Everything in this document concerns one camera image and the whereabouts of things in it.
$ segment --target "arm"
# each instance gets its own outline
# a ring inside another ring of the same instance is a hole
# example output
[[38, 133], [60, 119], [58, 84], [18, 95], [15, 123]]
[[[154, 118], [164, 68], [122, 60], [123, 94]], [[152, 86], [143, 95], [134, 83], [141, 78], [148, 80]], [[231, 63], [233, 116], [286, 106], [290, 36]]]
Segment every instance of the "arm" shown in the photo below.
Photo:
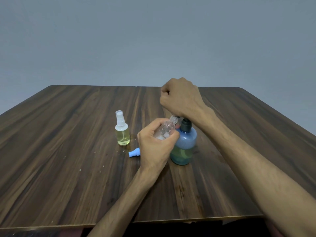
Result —
[[226, 127], [203, 103], [196, 86], [184, 78], [171, 79], [161, 89], [160, 103], [190, 119], [209, 137], [252, 200], [280, 231], [287, 236], [316, 236], [316, 200]]
[[89, 233], [89, 237], [123, 236], [139, 205], [166, 165], [179, 138], [177, 131], [165, 140], [153, 137], [154, 130], [166, 120], [168, 119], [156, 119], [138, 133], [141, 166], [121, 197]]

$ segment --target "wall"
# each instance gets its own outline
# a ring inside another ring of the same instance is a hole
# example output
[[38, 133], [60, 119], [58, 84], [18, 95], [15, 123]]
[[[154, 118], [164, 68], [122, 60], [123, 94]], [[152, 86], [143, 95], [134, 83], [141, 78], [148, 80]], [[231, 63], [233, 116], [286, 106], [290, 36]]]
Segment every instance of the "wall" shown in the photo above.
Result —
[[0, 113], [54, 84], [242, 87], [316, 134], [316, 0], [0, 0]]

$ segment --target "green liquid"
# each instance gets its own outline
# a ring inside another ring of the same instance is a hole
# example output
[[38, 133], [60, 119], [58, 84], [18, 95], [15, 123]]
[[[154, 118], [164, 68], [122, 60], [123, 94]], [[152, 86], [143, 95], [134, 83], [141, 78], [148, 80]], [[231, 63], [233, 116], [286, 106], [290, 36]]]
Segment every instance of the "green liquid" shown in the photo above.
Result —
[[193, 148], [188, 150], [182, 150], [179, 147], [174, 146], [173, 150], [170, 153], [170, 158], [177, 165], [186, 165], [191, 161], [192, 149]]
[[117, 131], [117, 130], [115, 130], [115, 131], [116, 131], [116, 137], [117, 137], [119, 145], [124, 146], [124, 145], [128, 145], [130, 143], [130, 141], [131, 141], [130, 131], [128, 128], [124, 131]]

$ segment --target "person's left arm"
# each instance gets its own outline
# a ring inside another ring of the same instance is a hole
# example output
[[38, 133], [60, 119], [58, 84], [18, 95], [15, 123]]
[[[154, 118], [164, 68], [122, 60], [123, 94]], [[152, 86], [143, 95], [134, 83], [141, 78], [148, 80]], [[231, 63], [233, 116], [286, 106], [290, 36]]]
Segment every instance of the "person's left arm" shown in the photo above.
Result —
[[169, 154], [179, 138], [177, 131], [165, 140], [154, 138], [154, 131], [166, 120], [168, 119], [155, 119], [138, 133], [140, 168], [121, 197], [92, 229], [88, 237], [123, 236], [139, 205], [165, 167]]

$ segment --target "person's right arm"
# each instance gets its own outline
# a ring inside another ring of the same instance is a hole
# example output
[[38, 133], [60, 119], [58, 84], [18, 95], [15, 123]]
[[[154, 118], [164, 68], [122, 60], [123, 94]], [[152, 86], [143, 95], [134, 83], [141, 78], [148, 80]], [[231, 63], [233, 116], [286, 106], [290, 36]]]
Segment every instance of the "person's right arm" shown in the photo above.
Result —
[[160, 103], [186, 117], [214, 143], [263, 214], [286, 236], [316, 236], [316, 200], [282, 170], [233, 133], [184, 78], [161, 88]]

